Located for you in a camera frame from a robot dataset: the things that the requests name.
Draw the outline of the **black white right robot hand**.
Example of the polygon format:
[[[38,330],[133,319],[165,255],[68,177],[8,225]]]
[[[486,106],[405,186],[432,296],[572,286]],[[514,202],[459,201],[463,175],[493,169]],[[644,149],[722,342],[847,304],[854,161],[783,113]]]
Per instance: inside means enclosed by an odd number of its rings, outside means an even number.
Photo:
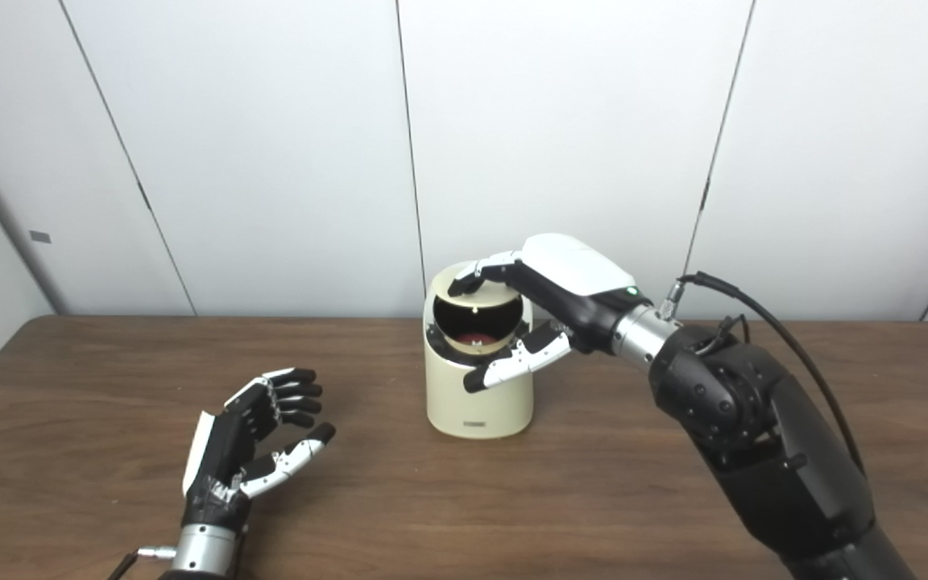
[[[538,371],[572,351],[614,354],[616,326],[652,303],[629,272],[564,234],[531,236],[518,251],[468,263],[454,276],[448,294],[474,294],[486,282],[512,288],[552,319],[467,372],[463,385],[469,393]]]

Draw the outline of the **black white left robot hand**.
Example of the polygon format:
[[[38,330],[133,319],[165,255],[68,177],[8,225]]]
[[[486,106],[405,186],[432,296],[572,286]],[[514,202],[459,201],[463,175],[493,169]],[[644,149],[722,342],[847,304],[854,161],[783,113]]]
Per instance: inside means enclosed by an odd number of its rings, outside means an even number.
[[[183,477],[181,526],[217,526],[239,533],[253,500],[297,474],[330,443],[336,429],[314,422],[323,388],[310,368],[258,375],[232,394],[217,414],[202,412]],[[309,432],[279,451],[257,447],[281,425]]]

